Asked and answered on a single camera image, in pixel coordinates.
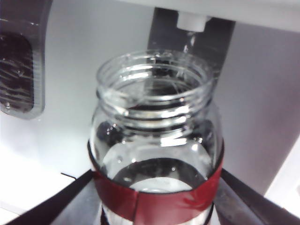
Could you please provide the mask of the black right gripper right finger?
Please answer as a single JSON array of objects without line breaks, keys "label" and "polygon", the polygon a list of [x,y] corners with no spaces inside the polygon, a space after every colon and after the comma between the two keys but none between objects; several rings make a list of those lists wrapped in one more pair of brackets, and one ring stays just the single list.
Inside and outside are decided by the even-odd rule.
[{"label": "black right gripper right finger", "polygon": [[221,225],[298,225],[300,219],[222,169],[214,199]]}]

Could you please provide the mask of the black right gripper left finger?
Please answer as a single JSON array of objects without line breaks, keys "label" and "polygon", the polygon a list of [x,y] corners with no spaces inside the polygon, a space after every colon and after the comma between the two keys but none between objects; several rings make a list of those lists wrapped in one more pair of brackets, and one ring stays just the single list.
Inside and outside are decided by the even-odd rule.
[{"label": "black right gripper left finger", "polygon": [[62,191],[8,225],[99,225],[100,199],[88,170]]}]

